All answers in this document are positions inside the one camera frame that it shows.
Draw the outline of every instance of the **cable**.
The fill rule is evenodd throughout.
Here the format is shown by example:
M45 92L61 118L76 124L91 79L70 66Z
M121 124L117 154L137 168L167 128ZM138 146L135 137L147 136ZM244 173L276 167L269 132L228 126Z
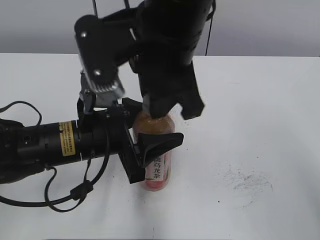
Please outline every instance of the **cable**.
M129 0L123 0L126 9L130 8Z
M41 113L39 112L39 110L36 109L36 107L33 106L33 105L32 105L31 103L29 103L29 102L26 102L26 101L14 101L14 102L8 104L7 106L0 108L0 113L3 113L3 112L5 112L5 111L7 111L9 108L11 108L13 105L16 105L16 104L24 104L24 105L27 105L27 106L31 107L33 110L35 110L35 111L39 114L39 120L38 120L37 124L36 124L33 128L24 129L24 131L34 131L34 130L36 130L36 129L40 126L40 124L41 124L41 122L42 122L42 115L41 115Z
M97 3L96 0L92 0L93 12L96 17L98 17Z
M214 22L214 14L216 11L216 0L213 0L212 3L212 12L208 15L208 18L211 17L211 21L210 21L210 29L209 29L209 34L208 34L208 40L206 42L206 49L205 49L205 55L208 55L208 48L209 48L209 44L210 44L210 38L211 38L211 30L212 30L212 24Z
M37 123L37 125L35 126L35 128L33 128L33 130L36 130L42 121L42 115L41 113L30 103L25 102L25 101L15 101L10 103L9 105L0 108L0 113L3 113L4 111L6 111L7 109L9 109L10 107L12 107L15 104L25 104L30 106L31 108L33 108L38 114L39 114L39 121ZM57 200L53 200L50 201L49 197L48 197L48 192L49 192L49 187L52 183L52 181L55 179L56 175L57 175L57 169L55 167L47 167L47 170L54 170L54 174L53 176L50 178L50 180L48 181L48 183L45 186L44 189L44 199L45 202L25 202L25 201L16 201L16 200L11 200L8 198L5 198L3 196L0 196L0 203L3 204L7 204L7 205L11 205L11 206L15 206L15 207L23 207L23 208L42 208L42 207L50 207L52 210L59 212L59 213L66 213L69 211L74 210L76 207L78 207L86 198L87 194L89 192L91 192L93 190L93 185L95 183L97 183L97 181L99 181L99 179L102 177L103 173L105 172L106 168L107 168L107 164L109 162L109 157L110 157L110 142L109 142L109 132L107 127L104 128L105 130L105 137L106 137L106 148L105 148L105 155L104 155L104 159L103 159L103 163L102 166L99 170L99 172L97 173L97 175L94 177L94 179L92 181L87 180L87 174L88 174L88 170L89 167L91 165L91 160L92 157L94 156L93 154L90 156L88 162L87 162L87 167L85 170L85 174L83 177L83 183L80 184L79 186L75 187L74 189L72 189L70 191L70 195L57 199ZM76 204L76 206L74 206L71 209L67 209L67 210L62 210L62 209L58 209L56 207L54 207L54 205L58 205L58 204L62 204L65 203L67 201L70 200L79 200L78 203Z
M51 201L51 204L57 205L65 203L69 200L71 200L71 196L66 196L54 201ZM21 208L44 208L48 207L46 202L26 202L26 201L15 201L8 198L5 198L3 196L0 196L0 203L7 204L14 207L21 207Z
M104 159L103 159L103 163L102 163L102 166L100 168L100 171L97 173L95 178L91 181L91 183L93 185L96 184L99 181L99 179L102 177L102 175L104 174L104 172L105 172L105 170L107 168L107 164L109 162L109 157L110 157L109 133L108 133L108 129L106 127L104 128L104 131L105 131L105 139L106 139L106 147L105 147Z

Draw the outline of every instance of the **bottle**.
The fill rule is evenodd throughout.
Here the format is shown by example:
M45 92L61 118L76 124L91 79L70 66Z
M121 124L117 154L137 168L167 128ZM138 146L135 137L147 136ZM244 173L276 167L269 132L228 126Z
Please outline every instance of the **bottle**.
M133 135L136 141L139 133L171 134L174 131L175 124L169 115L152 119L147 112L142 111L138 114L133 124ZM168 184L171 173L171 153L172 151L169 151L157 157L145 168L145 180L141 183L143 188L155 192L163 189Z

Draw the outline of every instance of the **white table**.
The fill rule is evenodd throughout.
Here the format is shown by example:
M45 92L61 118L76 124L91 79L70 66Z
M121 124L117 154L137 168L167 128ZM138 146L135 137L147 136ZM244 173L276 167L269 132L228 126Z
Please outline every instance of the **white table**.
M70 213L0 204L0 238L320 239L320 58L195 57L194 65L206 108L190 121L174 109L185 141L173 154L164 190L130 185L113 156L94 191ZM76 55L0 54L0 105L29 101L43 123L74 120L80 69ZM127 96L140 100L128 65L120 79ZM23 105L1 114L26 126L37 117ZM101 162L94 161L91 178ZM69 194L85 166L59 167L50 198ZM52 174L1 185L0 194L43 201Z

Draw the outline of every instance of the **black cable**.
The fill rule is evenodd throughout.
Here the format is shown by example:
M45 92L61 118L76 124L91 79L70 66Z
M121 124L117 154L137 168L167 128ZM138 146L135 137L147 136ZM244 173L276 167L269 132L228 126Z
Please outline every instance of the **black cable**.
M206 49L205 49L205 55L208 55L208 48L209 48L209 44L210 44L210 38L211 38L211 30L212 30L212 24L214 22L214 14L216 11L216 0L213 0L212 3L212 12L208 15L208 17L211 17L211 21L210 21L210 29L209 29L209 34L208 34L208 40L206 42Z
M39 114L39 120L38 120L37 124L36 124L33 128L23 129L24 131L34 131L34 130L36 130L36 129L40 126L40 124L41 124L41 122L42 122L42 115L41 115L41 113L38 111L38 109L36 109L36 107L33 106L33 105L32 105L31 103L29 103L29 102L26 102L26 101L14 101L14 102L8 104L7 106L0 108L0 113L3 113L3 112L5 112L5 111L7 111L9 108L11 108L13 105L16 105L16 104L24 104L24 105L27 105L27 106L31 107L33 110L35 110L35 111Z
M123 0L124 1L124 6L126 9L130 8L129 0Z
M32 130L36 130L41 124L42 115L32 104L30 104L30 103L28 103L26 101L15 101L15 102L12 102L12 103L10 103L9 105L7 105L7 106L5 106L3 108L0 108L0 113L3 113L4 111L6 111L7 109L9 109L10 107L12 107L15 104L28 105L31 108L33 108L39 114L39 121L38 121L37 125L35 126L35 128L32 129ZM102 177L103 173L105 172L105 170L107 168L107 164L109 162L109 157L110 157L110 142L109 142L108 129L105 127L104 130L105 130L105 136L106 136L106 148L105 148L105 155L104 155L102 166L101 166L99 172L97 173L97 175L95 176L95 178L92 181L88 181L87 180L87 173L88 173L89 167L91 165L91 158L92 158L92 157L90 157L90 159L88 160L87 168L86 168L86 171L85 171L85 174L84 174L84 178L83 178L83 183L82 184L83 184L84 187L82 187L82 184L78 186L78 187L82 187L81 188L81 193L80 193L81 197L80 197L80 200L79 200L79 202L77 203L77 205L75 207L73 207L72 209L68 209L68 210L61 210L61 209L58 209L58 208L54 207L54 205L62 204L62 203L65 203L65 202L67 202L69 200L74 199L75 196L72 196L72 194L70 194L69 196L57 199L57 200L53 200L53 201L49 200L49 197L48 197L49 187L50 187L50 184L52 183L52 181L54 180L54 178L57 175L57 170L54 167L47 167L47 170L54 170L54 174L53 174L53 176L51 177L51 179L48 181L48 183L45 186L45 191L44 191L45 192L45 197L44 197L45 198L45 202L16 201L16 200L11 200L11 199L8 199L6 197L0 196L0 203L7 204L7 205L10 205L10 206L14 206L14 207L23 207L23 208L50 207L51 209L53 209L53 210L55 210L57 212L61 212L61 213L69 212L69 211L75 209L76 207L78 207L84 201L84 199L86 198L87 193L93 190L93 185L95 183L97 183L97 181ZM92 187L92 189L88 191L88 188L86 188L86 184L87 184L87 186L89 184L89 187Z
M215 12L216 12L216 0L213 0L213 3L212 3L212 12L210 12L206 18L207 21L209 21L210 19L212 19L212 17L214 16Z
M91 158L89 158L88 162L87 162L87 165L86 165L86 170L85 170L85 174L84 174L84 178L83 178L83 183L85 183L87 181L87 173L88 173L88 170L89 170L89 167L90 167L90 164L91 164ZM57 169L53 166L50 166L50 167L47 167L47 170L53 170L54 171L54 174L53 176L50 178L50 180L47 182L47 184L45 185L45 188L44 188L44 200L45 200L45 203L47 204L47 206L49 208L51 208L53 211L55 212L58 212L58 213L67 213L67 212L70 212L74 209L76 209L80 204L82 204L84 202L84 200L86 199L86 196L87 196L87 193L86 193L86 189L83 189L81 192L81 198L79 199L78 203L72 207L72 208L69 208L69 209L59 209L57 207L55 207L52 202L49 200L49 187L52 183L52 181L55 179L55 177L57 176Z
M69 195L69 196L66 196L66 197L51 201L51 204L53 204L53 205L62 204L62 203L65 203L65 202L67 202L67 201L69 201L71 199L72 199L72 197ZM11 199L5 198L3 196L0 196L0 203L11 205L11 206L14 206L14 207L21 207L21 208L44 208L44 207L48 207L47 203L44 202L44 201L43 202L15 201L15 200L11 200Z
M109 157L110 157L109 133L108 133L108 129L106 127L104 128L104 131L105 131L105 139L106 139L106 147L105 147L104 159L103 159L102 166L101 166L99 172L97 173L95 178L91 181L91 183L93 185L96 184L99 181L99 179L102 177L102 175L104 174L104 172L105 172L105 170L107 168L107 164L109 162Z
M96 17L98 17L97 3L96 0L92 0L93 12Z

